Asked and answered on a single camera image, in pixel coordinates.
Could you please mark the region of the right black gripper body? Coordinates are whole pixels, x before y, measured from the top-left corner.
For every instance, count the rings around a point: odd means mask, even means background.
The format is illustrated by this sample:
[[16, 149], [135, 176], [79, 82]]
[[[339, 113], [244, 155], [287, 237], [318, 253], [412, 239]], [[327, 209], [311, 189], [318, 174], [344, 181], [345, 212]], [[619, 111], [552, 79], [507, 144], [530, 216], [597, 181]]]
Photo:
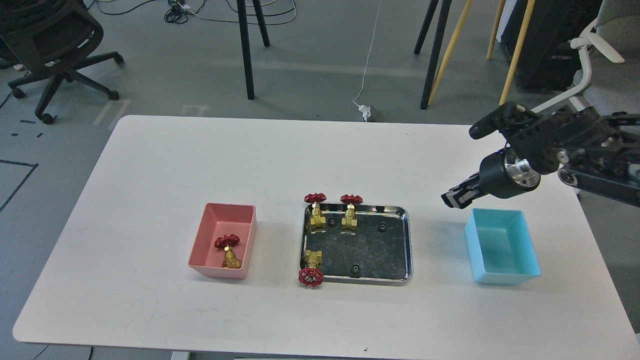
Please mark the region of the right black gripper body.
[[487, 155], [480, 163], [478, 176], [480, 189], [499, 199], [534, 191], [541, 182], [541, 175], [514, 149], [501, 149]]

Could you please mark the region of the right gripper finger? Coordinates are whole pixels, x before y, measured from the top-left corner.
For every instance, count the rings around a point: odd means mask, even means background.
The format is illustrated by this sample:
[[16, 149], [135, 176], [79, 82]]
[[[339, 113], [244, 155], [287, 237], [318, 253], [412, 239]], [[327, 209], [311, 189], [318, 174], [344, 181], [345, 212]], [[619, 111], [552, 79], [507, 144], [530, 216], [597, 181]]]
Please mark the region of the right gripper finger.
[[470, 175], [466, 180], [462, 181], [457, 186], [450, 188], [447, 192], [449, 196], [460, 196], [464, 194], [473, 193], [473, 197], [481, 198], [483, 196], [483, 190], [480, 187], [480, 173], [476, 172]]
[[445, 205], [447, 205], [450, 208], [464, 209], [469, 205], [471, 205], [471, 203], [473, 203], [474, 200], [480, 198], [480, 197], [475, 197], [473, 195], [474, 193], [467, 193], [467, 194], [462, 194], [462, 196], [460, 196], [459, 194], [450, 196], [450, 194], [448, 194], [448, 191], [446, 191], [445, 193], [441, 194], [441, 199], [445, 203]]

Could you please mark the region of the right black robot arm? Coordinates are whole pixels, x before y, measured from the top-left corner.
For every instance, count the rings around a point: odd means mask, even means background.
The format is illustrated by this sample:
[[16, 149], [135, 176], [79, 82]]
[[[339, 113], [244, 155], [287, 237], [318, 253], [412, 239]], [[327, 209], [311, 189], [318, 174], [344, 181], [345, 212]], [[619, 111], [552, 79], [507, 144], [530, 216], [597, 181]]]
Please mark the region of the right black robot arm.
[[543, 175], [557, 173], [565, 185], [638, 207], [639, 135], [624, 131], [638, 125], [638, 114], [601, 116], [588, 107], [542, 115], [507, 102], [469, 130], [475, 140], [500, 132], [505, 146], [441, 198], [464, 209], [486, 195], [509, 199], [534, 191]]

